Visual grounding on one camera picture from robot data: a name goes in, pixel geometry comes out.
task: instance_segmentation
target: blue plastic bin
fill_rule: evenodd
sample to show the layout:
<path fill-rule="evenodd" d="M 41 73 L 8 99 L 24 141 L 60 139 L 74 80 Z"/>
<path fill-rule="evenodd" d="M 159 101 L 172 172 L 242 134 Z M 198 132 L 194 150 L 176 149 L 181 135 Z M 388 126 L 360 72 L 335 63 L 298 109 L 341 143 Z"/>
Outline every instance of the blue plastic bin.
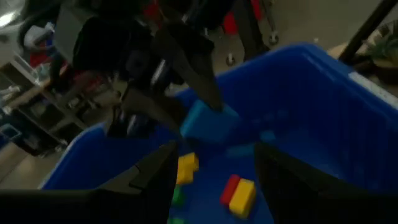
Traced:
<path fill-rule="evenodd" d="M 302 44 L 220 76 L 224 101 L 242 122 L 223 144 L 194 149 L 200 170 L 183 187 L 187 206 L 172 215 L 189 223 L 239 223 L 218 200 L 231 174 L 256 179 L 253 158 L 227 156 L 226 149 L 259 141 L 263 131 L 274 133 L 280 150 L 328 174 L 368 190 L 397 192 L 397 110 L 352 81 L 350 72 L 316 46 Z M 197 99 L 191 90 L 179 98 L 187 107 Z M 101 125 L 92 127 L 75 139 L 43 189 L 95 188 L 172 137 L 158 127 L 150 140 L 117 140 L 106 138 Z M 249 219 L 272 221 L 260 193 Z"/>

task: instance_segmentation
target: floor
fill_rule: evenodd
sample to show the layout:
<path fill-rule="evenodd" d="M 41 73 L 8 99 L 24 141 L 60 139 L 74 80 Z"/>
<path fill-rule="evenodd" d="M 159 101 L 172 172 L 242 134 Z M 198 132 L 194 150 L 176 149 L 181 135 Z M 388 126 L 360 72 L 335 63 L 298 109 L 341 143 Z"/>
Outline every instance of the floor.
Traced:
<path fill-rule="evenodd" d="M 272 8 L 282 47 L 296 42 L 317 43 L 330 49 L 349 39 L 377 6 L 380 0 L 275 0 Z M 386 19 L 398 15 L 395 8 Z M 259 23 L 264 42 L 269 28 L 266 21 Z M 238 63 L 243 61 L 243 47 L 238 36 L 224 36 L 220 30 L 211 32 L 216 44 L 214 67 L 217 74 L 230 69 L 225 64 L 228 53 L 234 54 Z M 14 44 L 0 44 L 0 65 L 9 60 Z M 44 159 L 27 155 L 13 145 L 0 151 L 0 189 L 36 189 L 48 176 L 62 153 Z"/>

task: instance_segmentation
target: light blue block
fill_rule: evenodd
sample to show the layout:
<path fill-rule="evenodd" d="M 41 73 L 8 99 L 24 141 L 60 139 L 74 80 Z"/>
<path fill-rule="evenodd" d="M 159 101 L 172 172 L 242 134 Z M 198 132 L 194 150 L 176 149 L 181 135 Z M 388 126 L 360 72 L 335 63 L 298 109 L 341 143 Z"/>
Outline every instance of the light blue block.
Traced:
<path fill-rule="evenodd" d="M 228 105 L 222 112 L 213 111 L 202 100 L 191 107 L 181 125 L 181 135 L 205 142 L 221 143 L 239 122 L 239 115 Z"/>
<path fill-rule="evenodd" d="M 236 158 L 243 156 L 252 156 L 254 153 L 254 143 L 233 146 L 226 150 L 227 158 Z"/>
<path fill-rule="evenodd" d="M 272 142 L 276 139 L 274 132 L 271 130 L 263 131 L 262 133 L 260 133 L 260 138 L 261 141 L 264 142 Z"/>

